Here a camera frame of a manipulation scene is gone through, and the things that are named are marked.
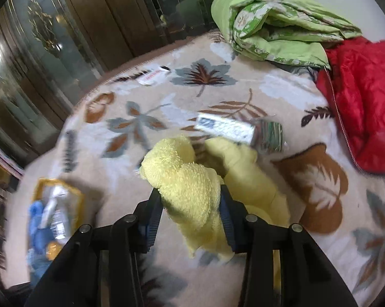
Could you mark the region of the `wooden glass cabinet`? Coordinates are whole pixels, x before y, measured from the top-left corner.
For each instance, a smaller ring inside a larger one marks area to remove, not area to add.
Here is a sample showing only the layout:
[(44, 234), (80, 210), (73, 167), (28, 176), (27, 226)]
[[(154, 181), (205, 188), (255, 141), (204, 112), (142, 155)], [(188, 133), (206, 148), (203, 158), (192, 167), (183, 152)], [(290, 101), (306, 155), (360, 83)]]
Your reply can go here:
[(213, 0), (0, 0), (0, 149), (26, 165), (105, 73), (214, 28)]

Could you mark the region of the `white tray yellow rim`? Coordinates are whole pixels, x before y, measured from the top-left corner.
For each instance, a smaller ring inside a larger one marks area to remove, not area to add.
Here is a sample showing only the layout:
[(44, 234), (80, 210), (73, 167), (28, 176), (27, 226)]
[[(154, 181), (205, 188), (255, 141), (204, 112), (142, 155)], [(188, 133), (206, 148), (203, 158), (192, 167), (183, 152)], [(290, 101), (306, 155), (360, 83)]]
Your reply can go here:
[(30, 274), (40, 278), (83, 223), (84, 194), (58, 179), (37, 182), (28, 209)]

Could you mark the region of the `blue white tissue packet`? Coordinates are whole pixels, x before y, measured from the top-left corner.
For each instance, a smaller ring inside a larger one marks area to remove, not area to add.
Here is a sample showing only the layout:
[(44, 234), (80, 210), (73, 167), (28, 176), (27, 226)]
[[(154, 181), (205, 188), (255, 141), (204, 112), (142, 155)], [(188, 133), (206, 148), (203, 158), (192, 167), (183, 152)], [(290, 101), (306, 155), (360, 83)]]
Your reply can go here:
[(256, 129), (251, 123), (207, 113), (198, 115), (195, 128), (214, 137), (224, 137), (247, 145), (252, 143)]

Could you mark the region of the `yellow towel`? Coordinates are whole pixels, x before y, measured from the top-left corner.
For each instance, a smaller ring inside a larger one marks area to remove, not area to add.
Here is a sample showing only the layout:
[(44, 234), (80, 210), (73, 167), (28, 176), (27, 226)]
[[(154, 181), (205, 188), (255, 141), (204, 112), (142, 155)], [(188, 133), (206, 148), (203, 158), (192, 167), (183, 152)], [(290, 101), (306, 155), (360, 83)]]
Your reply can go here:
[(233, 258), (220, 217), (221, 187), (271, 225), (289, 227), (287, 198), (257, 163), (258, 153), (248, 145), (223, 137), (205, 141), (207, 153), (221, 161), (226, 171), (195, 161), (195, 152), (184, 135), (160, 140), (144, 157), (140, 175), (156, 188), (169, 217), (182, 233), (190, 255), (199, 249), (223, 261)]

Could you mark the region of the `green folded quilt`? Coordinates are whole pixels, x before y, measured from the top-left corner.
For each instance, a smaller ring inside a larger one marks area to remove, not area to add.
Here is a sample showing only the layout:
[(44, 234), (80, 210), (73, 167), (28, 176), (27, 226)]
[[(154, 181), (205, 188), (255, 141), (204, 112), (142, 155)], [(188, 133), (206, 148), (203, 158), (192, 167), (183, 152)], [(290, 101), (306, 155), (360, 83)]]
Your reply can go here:
[(362, 36), (313, 0), (213, 0), (211, 15), (234, 51), (296, 67), (328, 67), (324, 44)]

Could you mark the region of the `leaf pattern beige blanket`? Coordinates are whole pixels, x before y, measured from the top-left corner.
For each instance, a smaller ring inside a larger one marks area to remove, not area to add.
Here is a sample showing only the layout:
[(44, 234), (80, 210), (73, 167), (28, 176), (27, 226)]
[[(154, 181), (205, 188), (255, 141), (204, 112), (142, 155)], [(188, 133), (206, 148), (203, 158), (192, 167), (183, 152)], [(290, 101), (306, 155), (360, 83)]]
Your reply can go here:
[[(160, 66), (152, 86), (136, 78)], [(385, 180), (355, 168), (324, 95), (310, 79), (268, 62), (234, 56), (217, 32), (122, 67), (90, 91), (67, 119), (55, 147), (26, 168), (9, 199), (3, 281), (29, 281), (28, 209), (40, 178), (61, 179), (86, 196), (86, 218), (110, 225), (133, 211), (152, 187), (139, 175), (160, 140), (185, 135), (198, 163), (216, 166), (198, 114), (282, 124), (287, 150), (258, 156), (263, 172), (337, 268), (359, 306), (385, 285)]]

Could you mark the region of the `red padded jacket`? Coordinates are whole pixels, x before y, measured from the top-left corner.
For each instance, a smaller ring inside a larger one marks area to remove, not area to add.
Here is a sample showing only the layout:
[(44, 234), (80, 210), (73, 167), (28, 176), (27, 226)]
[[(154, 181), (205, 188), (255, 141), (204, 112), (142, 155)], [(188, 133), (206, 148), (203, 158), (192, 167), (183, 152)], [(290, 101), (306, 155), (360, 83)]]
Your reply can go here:
[(326, 97), (355, 166), (385, 176), (385, 40), (364, 37), (326, 49), (316, 86)]

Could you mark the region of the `blue fluffy cloth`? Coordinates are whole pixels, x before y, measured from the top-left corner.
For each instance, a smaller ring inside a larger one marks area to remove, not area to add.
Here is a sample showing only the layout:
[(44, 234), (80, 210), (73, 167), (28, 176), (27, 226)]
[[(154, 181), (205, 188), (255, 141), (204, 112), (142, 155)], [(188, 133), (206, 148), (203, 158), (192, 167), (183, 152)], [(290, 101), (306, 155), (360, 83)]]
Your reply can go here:
[(36, 200), (30, 204), (28, 220), (28, 251), (27, 264), (30, 273), (30, 285), (35, 287), (52, 261), (48, 258), (48, 244), (54, 241), (54, 236), (49, 227), (41, 229), (43, 203)]

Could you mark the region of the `silver green foil packet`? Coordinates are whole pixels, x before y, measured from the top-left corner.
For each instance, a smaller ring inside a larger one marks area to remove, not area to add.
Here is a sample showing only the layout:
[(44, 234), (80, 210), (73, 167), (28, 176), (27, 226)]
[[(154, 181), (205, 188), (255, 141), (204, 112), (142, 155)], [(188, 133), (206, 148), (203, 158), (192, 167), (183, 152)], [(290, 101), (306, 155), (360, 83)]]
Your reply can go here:
[(254, 135), (252, 147), (261, 155), (281, 153), (288, 148), (281, 123), (270, 118), (252, 120)]

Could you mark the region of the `white printed wipes packet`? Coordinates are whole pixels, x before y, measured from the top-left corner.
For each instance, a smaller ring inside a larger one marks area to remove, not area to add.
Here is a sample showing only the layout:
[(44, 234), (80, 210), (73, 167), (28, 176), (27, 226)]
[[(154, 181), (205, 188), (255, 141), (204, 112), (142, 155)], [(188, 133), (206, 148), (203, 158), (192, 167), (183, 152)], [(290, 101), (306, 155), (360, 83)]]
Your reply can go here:
[(71, 237), (67, 201), (68, 191), (65, 187), (59, 185), (52, 187), (39, 224), (40, 229), (50, 229), (54, 239), (62, 245), (65, 245)]

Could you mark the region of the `orange small cloth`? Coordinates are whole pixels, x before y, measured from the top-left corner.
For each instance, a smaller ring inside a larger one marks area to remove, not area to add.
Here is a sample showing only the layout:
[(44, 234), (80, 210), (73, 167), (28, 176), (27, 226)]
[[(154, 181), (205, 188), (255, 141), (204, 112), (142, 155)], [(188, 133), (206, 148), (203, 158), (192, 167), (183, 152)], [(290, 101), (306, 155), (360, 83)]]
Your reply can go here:
[(50, 241), (49, 244), (47, 244), (46, 247), (46, 257), (49, 261), (54, 261), (59, 254), (59, 252), (62, 250), (63, 245), (58, 243), (56, 240)]

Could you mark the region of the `white red label packet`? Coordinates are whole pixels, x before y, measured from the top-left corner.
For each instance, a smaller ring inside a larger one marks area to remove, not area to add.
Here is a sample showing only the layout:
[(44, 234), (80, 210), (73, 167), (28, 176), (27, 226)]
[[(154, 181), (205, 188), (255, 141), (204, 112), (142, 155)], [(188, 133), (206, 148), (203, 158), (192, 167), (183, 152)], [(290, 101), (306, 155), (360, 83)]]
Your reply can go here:
[(148, 71), (147, 73), (139, 76), (136, 78), (136, 81), (140, 85), (144, 86), (152, 86), (159, 81), (162, 81), (165, 79), (165, 77), (171, 72), (171, 69), (167, 66), (160, 66), (157, 67), (151, 71)]

